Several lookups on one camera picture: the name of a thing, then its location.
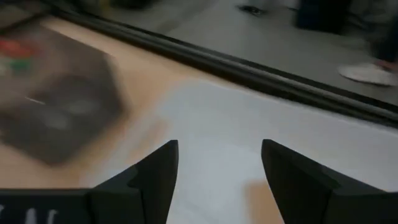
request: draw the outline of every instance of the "table surface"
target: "table surface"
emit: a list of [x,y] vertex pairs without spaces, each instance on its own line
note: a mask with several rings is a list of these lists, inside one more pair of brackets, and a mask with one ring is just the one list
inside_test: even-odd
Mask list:
[[398,190],[398,132],[261,95],[58,19],[42,24],[109,54],[131,110],[70,162],[49,167],[1,146],[0,187],[93,187],[178,139],[167,223],[283,223],[261,142],[273,139],[348,176]]

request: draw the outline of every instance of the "red marking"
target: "red marking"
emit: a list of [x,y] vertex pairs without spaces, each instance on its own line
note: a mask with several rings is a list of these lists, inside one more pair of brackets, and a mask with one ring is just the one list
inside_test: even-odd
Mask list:
[[15,40],[0,40],[0,53],[10,58],[29,58],[34,49]]

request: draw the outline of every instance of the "white sneaker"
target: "white sneaker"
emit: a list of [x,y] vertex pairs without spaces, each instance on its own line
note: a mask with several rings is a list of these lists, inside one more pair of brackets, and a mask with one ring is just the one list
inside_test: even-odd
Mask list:
[[398,75],[387,72],[372,63],[338,68],[340,75],[359,82],[398,86]]

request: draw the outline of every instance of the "shoe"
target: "shoe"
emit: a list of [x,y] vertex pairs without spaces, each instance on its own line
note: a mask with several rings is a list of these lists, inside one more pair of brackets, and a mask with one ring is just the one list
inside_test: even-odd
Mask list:
[[340,75],[359,82],[385,86],[398,86],[398,75],[385,71],[372,63],[338,68]]

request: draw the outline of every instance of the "gray floor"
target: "gray floor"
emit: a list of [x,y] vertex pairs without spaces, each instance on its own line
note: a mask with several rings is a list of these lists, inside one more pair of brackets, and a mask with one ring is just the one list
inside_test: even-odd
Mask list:
[[349,44],[351,37],[296,29],[294,11],[285,7],[253,17],[236,9],[242,2],[162,0],[146,12],[116,10],[108,17],[398,105],[398,88],[358,83],[338,74],[339,65],[372,61],[364,47]]

